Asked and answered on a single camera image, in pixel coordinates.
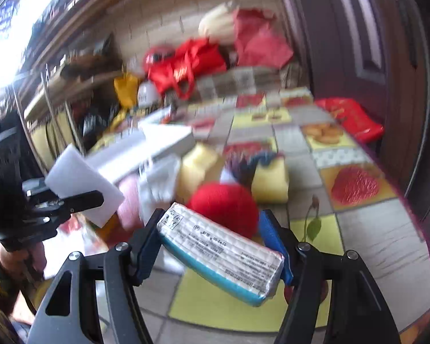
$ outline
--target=red bag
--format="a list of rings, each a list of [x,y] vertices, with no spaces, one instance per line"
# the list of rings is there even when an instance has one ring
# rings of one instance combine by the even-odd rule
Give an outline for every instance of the red bag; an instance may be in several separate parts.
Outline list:
[[[239,66],[282,68],[293,57],[285,38],[275,32],[275,15],[266,17],[262,10],[237,9],[234,13]]]
[[[353,99],[323,98],[314,103],[331,113],[344,129],[361,143],[375,141],[384,134],[384,127],[371,120]]]
[[[175,50],[174,57],[150,66],[148,79],[155,83],[159,93],[174,88],[180,99],[188,100],[196,76],[219,71],[226,71],[226,63],[218,51],[218,44],[209,43],[207,38],[190,39]],[[189,83],[186,93],[178,86],[184,80]]]

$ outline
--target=metal screw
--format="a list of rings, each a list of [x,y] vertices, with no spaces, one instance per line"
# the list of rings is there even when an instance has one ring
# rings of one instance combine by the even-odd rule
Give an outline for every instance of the metal screw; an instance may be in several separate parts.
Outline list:
[[[357,260],[358,254],[355,251],[350,249],[349,251],[347,251],[347,257],[349,257],[349,259],[351,260]]]
[[[300,242],[300,243],[298,243],[298,248],[301,251],[306,252],[306,251],[310,250],[310,244],[307,242]]]
[[[124,251],[129,245],[126,242],[120,242],[115,246],[115,250]]]
[[[69,260],[75,261],[76,259],[79,259],[79,257],[81,256],[81,253],[78,251],[72,252],[69,255]]]

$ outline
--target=bright window light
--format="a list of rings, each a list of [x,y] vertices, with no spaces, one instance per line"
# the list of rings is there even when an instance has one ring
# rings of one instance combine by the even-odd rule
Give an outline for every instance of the bright window light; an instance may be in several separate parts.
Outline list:
[[[51,0],[20,0],[9,29],[0,32],[0,88],[10,84],[32,36],[32,26]]]

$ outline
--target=person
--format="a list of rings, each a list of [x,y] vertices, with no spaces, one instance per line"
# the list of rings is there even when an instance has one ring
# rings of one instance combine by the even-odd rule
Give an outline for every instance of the person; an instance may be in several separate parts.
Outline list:
[[[30,287],[24,261],[32,257],[33,268],[43,272],[46,266],[43,243],[31,249],[8,252],[0,243],[0,344],[23,344],[30,325],[10,319],[19,291]]]

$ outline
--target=red ball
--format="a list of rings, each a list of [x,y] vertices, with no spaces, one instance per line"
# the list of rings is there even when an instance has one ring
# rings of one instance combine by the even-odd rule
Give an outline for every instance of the red ball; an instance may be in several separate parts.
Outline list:
[[[208,183],[186,205],[189,209],[251,239],[257,231],[259,211],[251,193],[236,184]]]

